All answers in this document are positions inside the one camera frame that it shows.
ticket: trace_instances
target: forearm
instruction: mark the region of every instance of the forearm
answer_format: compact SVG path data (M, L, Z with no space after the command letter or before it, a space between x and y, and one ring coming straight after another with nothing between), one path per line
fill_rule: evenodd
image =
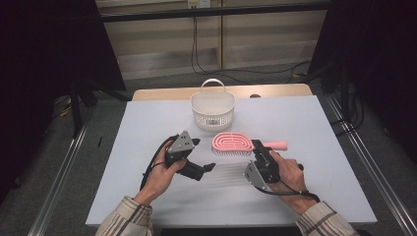
M305 211L296 222L303 235L359 235L355 229L326 203Z
M151 213L150 206L139 205L133 199L125 197L104 219L95 235L149 236L152 234Z

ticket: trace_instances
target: gray floor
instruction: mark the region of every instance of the gray floor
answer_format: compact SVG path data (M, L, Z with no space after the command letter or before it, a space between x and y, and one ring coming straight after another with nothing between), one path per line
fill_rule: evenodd
M284 68L288 68L288 65L246 69L277 71ZM304 73L307 72L307 69L308 65L306 64L294 70L294 73ZM249 72L227 73L229 77L252 85L282 84L288 81L297 81L297 79L290 79L290 75L291 71L273 75ZM219 78L228 86L242 85L242 83L220 75L186 74L126 81L127 91L123 91L123 93L132 95L136 89L199 87L208 78ZM313 93L318 96L329 121L336 120L328 104L328 94L322 94L321 92L320 81L312 82L310 87ZM126 106L125 102L115 100L104 93L98 92L96 96L99 99L98 105L92 109L91 122L83 143L80 145L71 172L58 198L57 205L53 208L51 217L47 219L48 224L44 235L93 235L95 232L95 228L85 225L85 220ZM62 107L57 106L56 112L58 113L60 109ZM83 114L88 114L91 108L83 107L82 111ZM55 118L50 124L42 147L33 159L31 168L22 176L21 188L10 191L3 205L0 206L0 236L28 235L71 144L72 129L71 113L65 117ZM334 130L338 133L340 127L336 125ZM416 218L416 164L408 158L400 144L386 135L384 125L380 123L378 117L366 104L365 121L358 129L358 133L378 163L387 181L405 205L407 212L413 218ZM373 235L403 235L401 227L386 204L386 200L380 194L378 186L368 173L356 150L352 147L348 137L344 135L338 139L379 221L376 224L355 225L355 227L365 229ZM231 230L206 230L204 232L211 235L235 233L249 235L254 232L258 232L257 234L260 235L277 235L278 229ZM162 233L164 235L204 235L204 232L195 229L183 231L166 230Z

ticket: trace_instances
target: table surface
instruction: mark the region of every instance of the table surface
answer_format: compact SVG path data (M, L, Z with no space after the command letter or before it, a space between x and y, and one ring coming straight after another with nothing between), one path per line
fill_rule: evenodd
M276 138L287 139L289 151L286 151L285 155L297 159L298 156L302 156L300 160L307 166L305 172L309 178L306 181L312 192L317 191L328 203L345 213L350 222L376 221L334 137L326 115L308 86L240 86L226 89L238 98L235 107L236 119L229 127L230 131L239 130L249 137L262 134L260 138L265 142ZM199 165L216 162L216 167L212 172L205 174L200 182L185 177L174 178L171 188L154 203L152 221L155 226L279 226L294 223L297 215L289 207L276 197L271 198L259 193L241 175L253 157L218 158L211 153L212 135L198 129L191 115L189 99L197 91L200 91L200 88L162 88L139 90L135 93L133 100L140 102L128 103L87 224L101 222L101 217L105 217L113 208L112 205L117 204L124 194L135 194L140 183L130 180L138 179L138 173L135 172L145 171L149 162L148 159L137 158L138 153L142 156L152 156L157 148L154 144L160 142L161 136L171 136L174 132L181 132L178 129L182 128L186 128L192 138L202 140L193 150L192 156L203 156L204 159L196 159L194 162ZM169 99L170 94L176 98ZM241 99L251 94L258 94L262 98ZM276 109L276 112L271 112L268 116L262 115L262 112L251 112L268 110L270 107ZM176 111L176 115L166 118L168 111ZM276 120L285 125L273 127L274 131L271 132L270 124ZM317 156L332 168L322 171L323 166L320 164L321 161L316 159ZM123 176L120 176L120 169L125 173ZM342 180L328 177L340 174L344 176ZM341 192L349 193L347 198L355 201L342 200L339 197ZM353 210L357 206L362 209L360 213Z

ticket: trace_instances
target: person's left hand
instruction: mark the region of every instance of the person's left hand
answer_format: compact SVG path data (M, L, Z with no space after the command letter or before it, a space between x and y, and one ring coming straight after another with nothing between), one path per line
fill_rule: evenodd
M153 169L150 172L147 183L138 192L134 201L143 206L149 206L157 197L162 195L169 187L174 174L182 169L187 163L187 158L175 161L169 168L164 163L166 149L171 146L173 141L167 142L157 155Z

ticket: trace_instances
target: white basket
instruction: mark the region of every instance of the white basket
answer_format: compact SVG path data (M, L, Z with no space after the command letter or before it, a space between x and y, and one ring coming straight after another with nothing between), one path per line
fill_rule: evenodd
M203 86L209 82L217 82L223 86L223 91L203 91ZM208 79L191 96L191 107L194 119L205 131L222 131L233 121L235 96L226 91L224 84L218 79Z

